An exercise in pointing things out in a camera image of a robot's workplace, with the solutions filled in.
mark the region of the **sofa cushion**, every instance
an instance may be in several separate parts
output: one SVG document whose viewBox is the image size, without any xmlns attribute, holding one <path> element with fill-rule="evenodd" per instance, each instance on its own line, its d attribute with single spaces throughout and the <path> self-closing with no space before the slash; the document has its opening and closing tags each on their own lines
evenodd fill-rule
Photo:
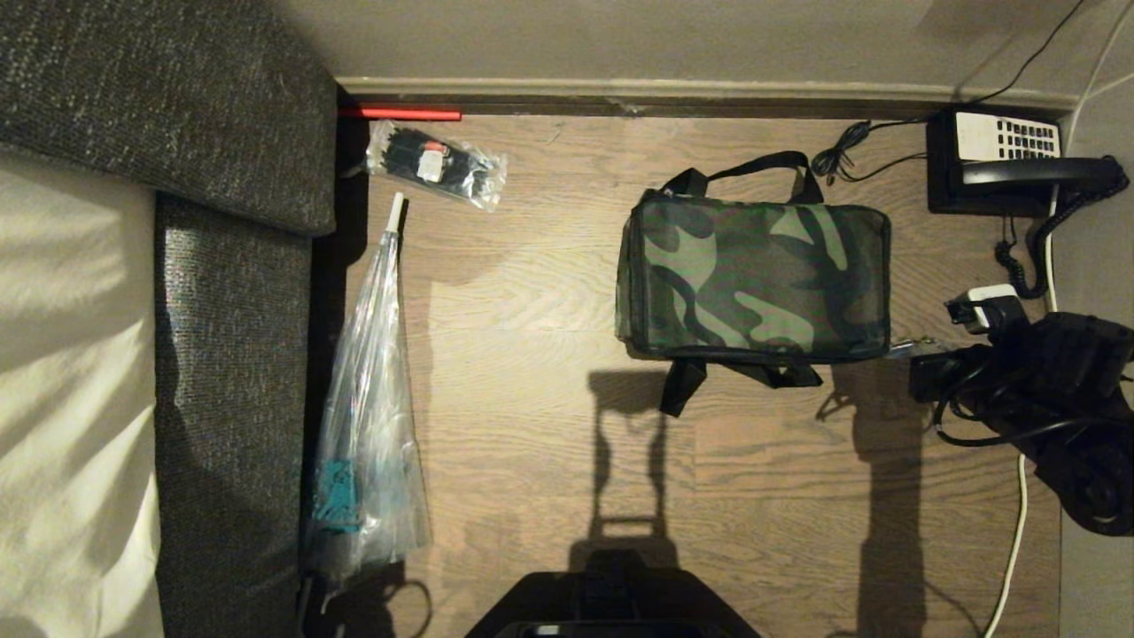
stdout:
<svg viewBox="0 0 1134 638">
<path fill-rule="evenodd" d="M 335 80 L 263 0 L 0 2 L 0 146 L 333 229 Z"/>
<path fill-rule="evenodd" d="M 291 635 L 311 239 L 159 193 L 155 267 L 166 635 Z"/>
</svg>

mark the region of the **red rod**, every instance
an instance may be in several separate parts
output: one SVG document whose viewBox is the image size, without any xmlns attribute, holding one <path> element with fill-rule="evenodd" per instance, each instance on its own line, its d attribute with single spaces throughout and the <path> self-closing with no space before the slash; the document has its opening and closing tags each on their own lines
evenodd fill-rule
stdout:
<svg viewBox="0 0 1134 638">
<path fill-rule="evenodd" d="M 432 121 L 460 121 L 460 111 L 430 111 L 416 109 L 380 109 L 373 107 L 344 107 L 339 117 L 367 119 L 417 119 Z"/>
</svg>

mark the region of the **floor board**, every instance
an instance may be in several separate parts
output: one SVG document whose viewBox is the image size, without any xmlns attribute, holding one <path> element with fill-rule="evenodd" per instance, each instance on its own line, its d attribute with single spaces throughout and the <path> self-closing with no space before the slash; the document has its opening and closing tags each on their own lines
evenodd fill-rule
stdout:
<svg viewBox="0 0 1134 638">
<path fill-rule="evenodd" d="M 595 429 L 610 450 L 603 516 L 663 516 L 680 567 L 764 636 L 984 626 L 1016 518 L 1012 450 L 924 435 L 928 410 L 905 398 L 892 363 L 823 368 L 822 389 L 785 391 L 714 369 L 685 416 L 663 420 L 652 408 L 665 365 L 629 359 L 612 334 L 621 227 L 643 187 L 689 165 L 811 155 L 848 124 L 469 117 L 423 128 L 509 154 L 496 212 L 371 180 L 372 247 L 393 190 L 409 198 L 403 290 L 434 543 L 406 577 L 429 590 L 426 636 L 463 636 L 524 575 L 568 568 L 590 529 Z M 883 129 L 854 159 L 868 170 L 923 144 L 919 126 Z M 710 192 L 782 201 L 790 184 L 778 172 Z M 1005 280 L 992 258 L 1000 221 L 930 214 L 924 184 L 924 163 L 907 162 L 824 192 L 892 220 L 895 339 L 967 343 L 942 301 Z M 350 270 L 349 298 L 370 255 Z M 847 405 L 835 409 L 832 393 Z M 651 473 L 663 478 L 661 512 Z M 1031 485 L 1005 636 L 1058 631 L 1059 505 Z M 393 595 L 398 636 L 428 606 L 420 587 Z"/>
</svg>

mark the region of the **plastic bag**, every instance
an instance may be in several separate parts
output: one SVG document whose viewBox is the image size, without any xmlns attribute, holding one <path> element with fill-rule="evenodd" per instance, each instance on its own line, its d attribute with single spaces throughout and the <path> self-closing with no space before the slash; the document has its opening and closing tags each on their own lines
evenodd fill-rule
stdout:
<svg viewBox="0 0 1134 638">
<path fill-rule="evenodd" d="M 401 203 L 398 193 L 336 350 L 323 412 L 305 550 L 330 596 L 430 541 L 398 299 Z"/>
<path fill-rule="evenodd" d="M 371 124 L 366 171 L 387 172 L 492 212 L 500 203 L 508 158 L 384 119 Z"/>
</svg>

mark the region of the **white label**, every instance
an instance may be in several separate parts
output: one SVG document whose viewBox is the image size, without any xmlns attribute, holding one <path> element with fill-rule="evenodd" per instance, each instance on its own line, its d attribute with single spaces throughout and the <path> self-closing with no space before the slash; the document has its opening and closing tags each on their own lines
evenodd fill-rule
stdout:
<svg viewBox="0 0 1134 638">
<path fill-rule="evenodd" d="M 425 181 L 434 184 L 440 181 L 443 169 L 445 153 L 441 151 L 428 150 L 422 153 L 422 159 L 417 161 L 417 177 Z"/>
</svg>

